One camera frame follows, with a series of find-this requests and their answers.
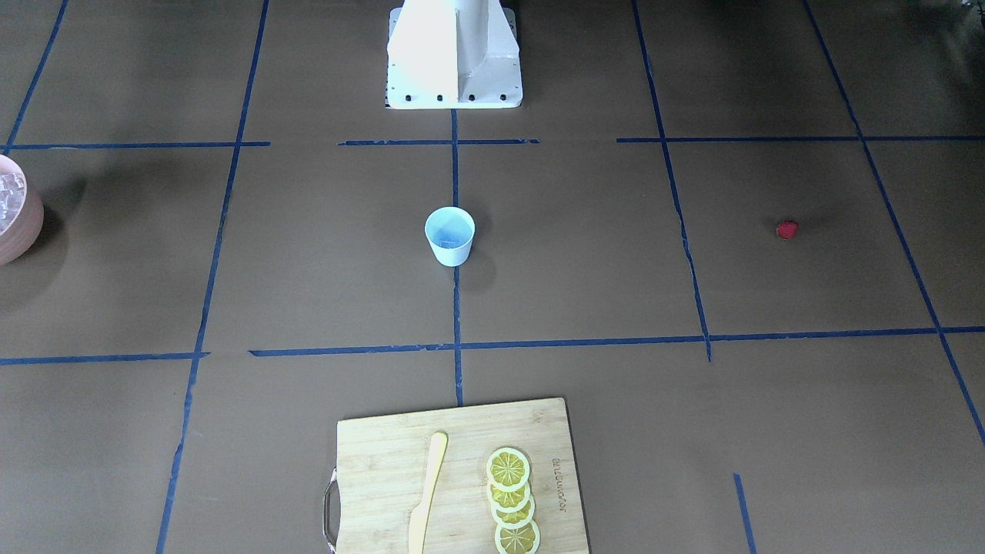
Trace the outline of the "pink bowl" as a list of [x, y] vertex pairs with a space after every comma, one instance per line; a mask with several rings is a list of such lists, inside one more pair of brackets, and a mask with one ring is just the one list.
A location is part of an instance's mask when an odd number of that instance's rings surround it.
[[27, 180], [27, 201], [15, 223], [1, 234], [1, 265], [13, 262], [24, 255], [34, 245], [45, 221], [45, 207], [38, 190], [29, 185], [27, 175], [17, 162], [7, 155], [1, 155], [1, 175], [8, 172], [21, 172], [24, 175]]

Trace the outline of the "lemon slice farthest from logo end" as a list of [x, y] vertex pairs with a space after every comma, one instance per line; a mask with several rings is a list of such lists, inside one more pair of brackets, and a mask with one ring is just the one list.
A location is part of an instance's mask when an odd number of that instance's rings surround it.
[[496, 526], [495, 547], [500, 554], [537, 553], [540, 542], [541, 533], [535, 520], [520, 527]]

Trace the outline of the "light blue plastic cup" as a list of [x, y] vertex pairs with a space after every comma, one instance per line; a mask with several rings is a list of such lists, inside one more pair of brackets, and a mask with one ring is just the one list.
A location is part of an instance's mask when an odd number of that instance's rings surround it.
[[468, 259], [477, 227], [466, 210], [446, 206], [426, 218], [423, 231], [437, 262], [454, 268]]

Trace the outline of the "clear ice cubes pile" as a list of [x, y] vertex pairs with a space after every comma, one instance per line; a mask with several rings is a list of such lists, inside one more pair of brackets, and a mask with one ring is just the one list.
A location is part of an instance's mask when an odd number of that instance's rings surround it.
[[27, 180], [21, 172], [8, 172], [1, 175], [1, 221], [0, 230], [4, 234], [15, 223], [27, 201]]

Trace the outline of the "front lemon slice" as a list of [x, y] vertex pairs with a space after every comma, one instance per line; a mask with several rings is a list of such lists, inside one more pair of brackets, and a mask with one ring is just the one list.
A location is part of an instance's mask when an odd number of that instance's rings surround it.
[[493, 450], [486, 460], [486, 477], [490, 486], [513, 493], [528, 484], [531, 466], [528, 457], [512, 446]]

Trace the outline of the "yellow plastic knife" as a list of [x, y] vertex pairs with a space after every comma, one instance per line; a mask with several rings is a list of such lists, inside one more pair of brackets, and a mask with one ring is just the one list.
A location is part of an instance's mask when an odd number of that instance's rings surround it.
[[447, 445], [448, 437], [445, 432], [434, 432], [432, 437], [430, 437], [425, 474], [423, 474], [421, 499], [419, 499], [418, 505], [409, 513], [407, 539], [407, 551], [409, 553], [422, 553], [423, 547], [425, 547], [434, 491], [436, 491], [436, 484], [437, 480], [439, 480]]

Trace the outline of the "red strawberry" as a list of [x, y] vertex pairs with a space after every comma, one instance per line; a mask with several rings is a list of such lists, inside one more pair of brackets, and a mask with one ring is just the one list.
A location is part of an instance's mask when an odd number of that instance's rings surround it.
[[775, 234], [783, 241], [791, 241], [797, 235], [800, 224], [793, 220], [782, 221], [777, 224]]

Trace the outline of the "bamboo cutting board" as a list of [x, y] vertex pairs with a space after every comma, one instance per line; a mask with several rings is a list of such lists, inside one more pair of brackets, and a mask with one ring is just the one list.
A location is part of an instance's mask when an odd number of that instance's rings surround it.
[[503, 446], [530, 462], [537, 553], [590, 550], [566, 401], [536, 399], [342, 420], [324, 494], [331, 553], [409, 553], [409, 513], [434, 432], [445, 432], [448, 445], [422, 553], [499, 553], [486, 460]]

